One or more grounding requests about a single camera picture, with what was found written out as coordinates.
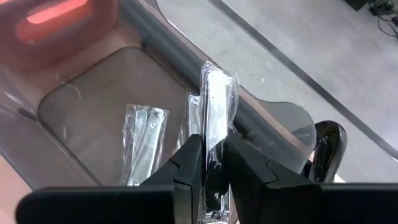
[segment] black cable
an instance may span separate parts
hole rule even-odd
[[[371,5],[371,0],[368,0],[368,6],[369,6],[369,8],[375,7],[375,5],[373,5],[373,6]],[[381,26],[380,26],[380,20],[385,21],[385,22],[388,24],[388,26],[391,27],[391,29],[394,31],[394,34],[389,34],[389,33],[387,33],[386,31],[384,31],[384,30],[381,28]],[[397,26],[394,26],[394,27],[393,27],[393,26],[390,24],[390,22],[392,22],[390,19],[385,19],[385,18],[383,18],[382,16],[377,15],[377,26],[379,27],[379,30],[380,30],[381,32],[383,32],[384,34],[390,36],[390,37],[398,37],[398,31],[396,31],[396,27],[397,27]]]
[[[397,31],[395,30],[396,26],[393,27],[393,26],[389,23],[389,21],[386,21],[386,22],[387,22],[387,24],[391,27],[391,29],[394,31],[394,33],[397,33]],[[387,33],[386,31],[384,31],[384,30],[381,28],[381,26],[380,26],[380,17],[379,17],[378,20],[377,20],[377,25],[379,26],[379,30],[380,30],[381,32],[383,32],[384,34],[386,34],[386,35],[388,35],[388,36],[390,36],[390,37],[398,37],[397,34],[389,34],[389,33]]]

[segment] plastic-wrapped item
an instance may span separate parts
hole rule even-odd
[[[181,124],[174,153],[181,148],[192,134],[200,134],[200,125],[200,96],[188,93],[185,103],[185,117]]]
[[[211,62],[201,70],[200,109],[203,177],[200,222],[228,223],[229,185],[223,166],[224,142],[238,108],[238,78]]]
[[[127,105],[123,126],[123,183],[138,186],[158,168],[169,111]]]

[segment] clear plastic bag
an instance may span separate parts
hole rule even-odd
[[[123,184],[138,186],[158,168],[168,110],[127,105],[123,126]]]
[[[188,93],[185,102],[185,115],[173,154],[181,148],[192,134],[200,134],[200,125],[200,96]]]
[[[222,155],[228,132],[234,130],[238,88],[237,74],[227,74],[211,62],[202,66],[200,113],[205,168],[199,211],[202,223],[229,223],[230,189]]]

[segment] black object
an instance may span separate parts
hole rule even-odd
[[[389,4],[387,1],[371,6],[369,11],[373,16],[389,15],[395,12],[394,5]]]
[[[196,223],[201,140],[193,135],[139,187],[54,188],[32,192],[17,208],[19,224]]]
[[[391,22],[393,22],[396,26],[398,26],[398,16],[395,16],[391,19]]]
[[[345,0],[356,11],[360,10],[368,0]]]
[[[18,224],[196,223],[201,141],[193,135],[136,188],[43,189],[18,205]],[[397,184],[315,184],[247,144],[228,139],[223,162],[239,222],[392,223]]]
[[[313,161],[307,161],[302,175],[316,183],[332,183],[343,159],[347,133],[334,121],[322,121],[315,125],[317,145]]]

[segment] packaged item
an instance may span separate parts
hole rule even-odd
[[[169,111],[127,105],[123,127],[123,183],[138,186],[158,168]]]
[[[223,166],[224,142],[233,129],[239,82],[211,62],[201,70],[200,113],[203,177],[199,217],[202,223],[228,223],[230,188]]]
[[[173,152],[177,152],[192,134],[200,134],[200,97],[193,93],[187,94],[185,103],[185,117],[182,121],[177,146]]]

